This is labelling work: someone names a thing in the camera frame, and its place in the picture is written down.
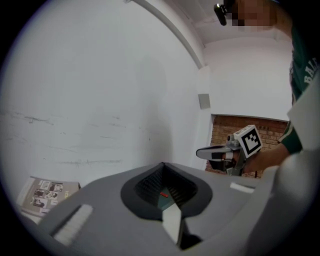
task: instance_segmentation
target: brick wall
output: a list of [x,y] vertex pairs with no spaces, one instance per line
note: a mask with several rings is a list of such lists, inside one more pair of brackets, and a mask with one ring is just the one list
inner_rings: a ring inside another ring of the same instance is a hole
[[[261,151],[265,151],[274,148],[278,144],[278,139],[284,133],[287,122],[263,118],[216,115],[213,121],[211,146],[225,144],[228,135],[239,131],[247,125],[255,125],[257,127],[262,140],[263,148]],[[218,170],[213,170],[209,162],[207,162],[205,170],[221,173]],[[254,177],[255,173],[246,173],[242,176]],[[261,176],[262,171],[258,171],[257,177],[260,178]]]

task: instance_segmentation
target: ceiling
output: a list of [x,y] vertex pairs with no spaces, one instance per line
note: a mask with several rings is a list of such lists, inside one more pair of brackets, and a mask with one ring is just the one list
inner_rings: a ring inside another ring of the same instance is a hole
[[196,32],[204,44],[211,42],[243,37],[273,38],[275,40],[290,39],[272,29],[264,32],[253,31],[253,28],[240,28],[236,26],[222,26],[215,15],[214,5],[223,3],[223,0],[172,0],[193,24]]

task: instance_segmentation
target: wall scratch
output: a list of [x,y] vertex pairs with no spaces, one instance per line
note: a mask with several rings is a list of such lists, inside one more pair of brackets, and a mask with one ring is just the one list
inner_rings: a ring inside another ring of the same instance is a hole
[[113,137],[107,137],[107,136],[100,136],[100,138],[110,139],[110,140],[116,140],[116,138]]
[[95,145],[95,144],[82,144],[82,145],[74,145],[71,146],[70,149],[77,149],[77,150],[119,150],[122,149],[122,146],[113,146],[113,145]]
[[90,126],[93,126],[93,127],[99,127],[99,125],[97,125],[97,124],[93,124],[93,123],[87,123],[88,125],[90,125]]
[[124,125],[121,125],[121,124],[117,124],[117,123],[109,123],[110,126],[114,126],[114,127],[122,127],[122,128],[127,128],[126,126]]
[[24,119],[28,120],[29,121],[29,124],[32,124],[34,121],[36,122],[44,122],[48,125],[54,125],[52,122],[50,122],[49,120],[50,119],[39,119],[39,118],[36,118],[36,117],[33,117],[33,116],[25,116]]
[[54,149],[54,150],[65,150],[65,151],[69,151],[69,152],[78,153],[77,151],[74,151],[74,150],[71,150],[71,149],[66,149],[66,148],[61,148],[61,147],[48,146],[48,148]]
[[76,165],[77,167],[79,166],[84,166],[84,165],[93,165],[93,164],[120,164],[122,163],[122,159],[120,160],[96,160],[96,161],[89,161],[88,159],[86,161],[64,161],[64,162],[59,162],[59,164],[62,165]]

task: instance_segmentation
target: book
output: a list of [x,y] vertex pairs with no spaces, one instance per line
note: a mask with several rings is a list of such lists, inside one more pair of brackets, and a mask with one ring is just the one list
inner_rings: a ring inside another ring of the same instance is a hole
[[79,182],[29,177],[16,203],[23,216],[36,224],[57,204],[80,189]]

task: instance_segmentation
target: person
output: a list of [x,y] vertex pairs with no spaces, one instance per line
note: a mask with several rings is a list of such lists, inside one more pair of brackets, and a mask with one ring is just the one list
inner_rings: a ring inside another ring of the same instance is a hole
[[45,203],[41,202],[41,200],[39,198],[36,198],[34,200],[34,203],[33,203],[34,206],[37,206],[37,207],[40,207],[40,208],[43,208],[45,207]]
[[35,192],[34,192],[34,195],[36,197],[42,197],[44,195],[44,190],[41,190],[41,189],[36,189]]
[[[301,36],[302,26],[296,25],[291,16],[275,1],[225,0],[225,2],[229,4],[233,2],[232,19],[236,17],[238,25],[257,27],[258,31],[275,28],[291,38],[293,51],[289,79],[292,104],[294,104],[312,82],[319,67],[316,53],[310,50]],[[250,157],[243,172],[251,173],[263,171],[271,166],[279,166],[288,156],[302,150],[301,142],[290,121],[278,142],[279,144],[273,149],[258,152]],[[238,157],[239,152],[235,152],[233,159],[237,161]]]
[[63,188],[64,186],[62,184],[52,183],[49,190],[54,192],[62,192]]
[[55,199],[58,196],[57,193],[51,191],[46,191],[44,194],[45,199]]

